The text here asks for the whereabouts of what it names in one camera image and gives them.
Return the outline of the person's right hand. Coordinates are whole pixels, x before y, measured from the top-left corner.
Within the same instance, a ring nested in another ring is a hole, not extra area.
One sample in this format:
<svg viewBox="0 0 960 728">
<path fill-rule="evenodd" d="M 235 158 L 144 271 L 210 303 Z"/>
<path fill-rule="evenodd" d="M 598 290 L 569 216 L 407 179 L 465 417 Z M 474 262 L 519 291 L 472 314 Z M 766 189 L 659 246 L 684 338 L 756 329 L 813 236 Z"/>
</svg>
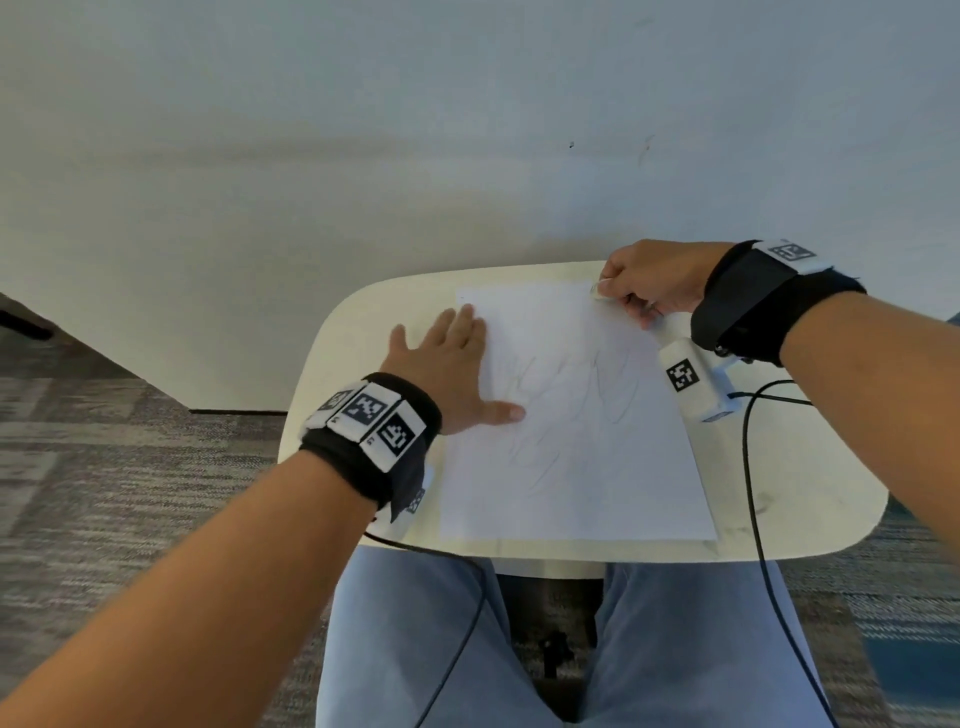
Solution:
<svg viewBox="0 0 960 728">
<path fill-rule="evenodd" d="M 599 275 L 608 295 L 634 294 L 665 315 L 691 313 L 702 302 L 714 268 L 735 244 L 642 239 L 615 250 Z"/>
</svg>

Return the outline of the person's left hand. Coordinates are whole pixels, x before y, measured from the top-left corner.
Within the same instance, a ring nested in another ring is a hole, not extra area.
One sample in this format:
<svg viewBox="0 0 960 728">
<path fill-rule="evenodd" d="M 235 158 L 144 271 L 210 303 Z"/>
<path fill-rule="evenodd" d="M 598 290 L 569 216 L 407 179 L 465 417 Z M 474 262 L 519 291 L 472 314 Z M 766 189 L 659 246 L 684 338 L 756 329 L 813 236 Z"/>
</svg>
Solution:
<svg viewBox="0 0 960 728">
<path fill-rule="evenodd" d="M 454 435 L 480 423 L 483 399 L 479 393 L 481 363 L 486 351 L 486 322 L 474 307 L 443 310 L 401 367 L 389 366 L 389 348 L 380 371 L 397 376 L 423 391 L 438 407 L 439 433 Z"/>
</svg>

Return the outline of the white scribbled paper sheet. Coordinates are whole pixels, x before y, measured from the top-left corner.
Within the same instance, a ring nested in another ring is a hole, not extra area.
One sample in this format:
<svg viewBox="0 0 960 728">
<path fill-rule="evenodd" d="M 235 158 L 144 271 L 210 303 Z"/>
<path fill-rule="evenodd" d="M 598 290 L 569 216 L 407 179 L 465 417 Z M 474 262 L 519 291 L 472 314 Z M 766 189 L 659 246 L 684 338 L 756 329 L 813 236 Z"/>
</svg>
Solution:
<svg viewBox="0 0 960 728">
<path fill-rule="evenodd" d="M 461 541 L 715 541 L 653 335 L 590 281 L 462 287 L 483 400 L 521 421 L 446 440 L 438 532 Z"/>
</svg>

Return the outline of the person's right forearm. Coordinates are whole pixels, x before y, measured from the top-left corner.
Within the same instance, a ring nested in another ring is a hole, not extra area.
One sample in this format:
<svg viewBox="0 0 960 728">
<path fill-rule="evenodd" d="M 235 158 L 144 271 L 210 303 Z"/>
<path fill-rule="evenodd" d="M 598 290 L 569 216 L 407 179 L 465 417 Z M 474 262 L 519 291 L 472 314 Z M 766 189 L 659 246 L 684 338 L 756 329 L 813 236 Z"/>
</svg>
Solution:
<svg viewBox="0 0 960 728">
<path fill-rule="evenodd" d="M 779 354 L 850 450 L 960 563 L 960 326 L 847 292 L 804 313 Z"/>
</svg>

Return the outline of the person's left forearm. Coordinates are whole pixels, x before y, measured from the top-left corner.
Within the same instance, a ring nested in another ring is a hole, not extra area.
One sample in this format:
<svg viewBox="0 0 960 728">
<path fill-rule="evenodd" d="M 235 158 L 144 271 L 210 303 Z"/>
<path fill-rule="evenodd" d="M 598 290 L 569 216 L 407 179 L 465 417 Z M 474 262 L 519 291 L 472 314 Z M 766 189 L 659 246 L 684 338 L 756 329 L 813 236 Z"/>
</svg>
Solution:
<svg viewBox="0 0 960 728">
<path fill-rule="evenodd" d="M 0 728 L 256 728 L 376 511 L 293 455 L 43 661 Z"/>
</svg>

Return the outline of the black wristband with marker tags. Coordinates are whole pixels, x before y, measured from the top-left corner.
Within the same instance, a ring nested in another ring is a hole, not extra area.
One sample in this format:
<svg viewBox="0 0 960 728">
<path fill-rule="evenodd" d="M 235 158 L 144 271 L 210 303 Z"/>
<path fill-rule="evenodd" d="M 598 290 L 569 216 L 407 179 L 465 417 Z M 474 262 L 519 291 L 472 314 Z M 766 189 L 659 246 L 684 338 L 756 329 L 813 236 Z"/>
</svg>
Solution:
<svg viewBox="0 0 960 728">
<path fill-rule="evenodd" d="M 812 308 L 842 293 L 866 294 L 858 279 L 786 239 L 732 246 L 710 273 L 691 316 L 705 351 L 783 368 L 786 335 Z"/>
<path fill-rule="evenodd" d="M 442 415 L 424 391 L 389 373 L 373 372 L 332 394 L 303 423 L 301 452 L 317 456 L 378 509 L 377 535 L 399 539 L 414 516 L 390 525 L 390 474 L 423 463 Z"/>
</svg>

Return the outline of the person's left leg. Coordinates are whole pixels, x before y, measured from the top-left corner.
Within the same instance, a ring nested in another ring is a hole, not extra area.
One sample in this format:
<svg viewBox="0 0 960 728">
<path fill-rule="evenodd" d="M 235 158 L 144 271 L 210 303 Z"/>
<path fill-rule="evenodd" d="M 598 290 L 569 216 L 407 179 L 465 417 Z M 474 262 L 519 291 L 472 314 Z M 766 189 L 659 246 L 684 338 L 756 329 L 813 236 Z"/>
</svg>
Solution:
<svg viewBox="0 0 960 728">
<path fill-rule="evenodd" d="M 420 728 L 564 725 L 513 649 L 491 560 L 360 545 L 331 603 L 316 727 L 414 728 L 426 709 Z"/>
</svg>

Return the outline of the person's leg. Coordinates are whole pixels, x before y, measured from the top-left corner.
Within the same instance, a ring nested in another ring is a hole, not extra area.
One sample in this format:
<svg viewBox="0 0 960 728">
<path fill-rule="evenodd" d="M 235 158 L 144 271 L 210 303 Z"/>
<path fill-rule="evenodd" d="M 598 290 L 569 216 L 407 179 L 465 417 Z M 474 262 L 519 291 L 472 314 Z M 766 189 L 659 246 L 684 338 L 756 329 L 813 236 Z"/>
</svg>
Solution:
<svg viewBox="0 0 960 728">
<path fill-rule="evenodd" d="M 414 728 L 426 709 L 420 728 L 564 725 L 513 649 L 491 560 L 360 545 L 331 603 L 316 727 Z"/>
<path fill-rule="evenodd" d="M 583 728 L 833 728 L 756 562 L 607 564 Z"/>
</svg>

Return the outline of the person's right leg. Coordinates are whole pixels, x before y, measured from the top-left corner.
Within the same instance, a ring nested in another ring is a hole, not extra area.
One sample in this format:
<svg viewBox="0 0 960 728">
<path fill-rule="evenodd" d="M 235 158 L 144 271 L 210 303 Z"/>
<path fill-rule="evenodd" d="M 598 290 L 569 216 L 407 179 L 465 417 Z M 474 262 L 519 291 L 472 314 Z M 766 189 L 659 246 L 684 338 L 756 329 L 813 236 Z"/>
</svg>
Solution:
<svg viewBox="0 0 960 728">
<path fill-rule="evenodd" d="M 607 564 L 583 728 L 833 728 L 756 562 Z"/>
</svg>

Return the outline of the black object on floor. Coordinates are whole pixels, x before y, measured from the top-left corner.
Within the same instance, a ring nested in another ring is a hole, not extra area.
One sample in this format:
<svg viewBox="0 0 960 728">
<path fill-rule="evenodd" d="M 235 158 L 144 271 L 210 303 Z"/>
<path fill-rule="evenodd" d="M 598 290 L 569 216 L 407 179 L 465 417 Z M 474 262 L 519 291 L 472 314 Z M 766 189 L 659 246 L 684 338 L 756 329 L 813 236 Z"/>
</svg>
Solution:
<svg viewBox="0 0 960 728">
<path fill-rule="evenodd" d="M 32 341 L 46 342 L 51 340 L 55 333 L 51 328 L 24 319 L 7 310 L 0 309 L 0 329 L 13 332 Z"/>
</svg>

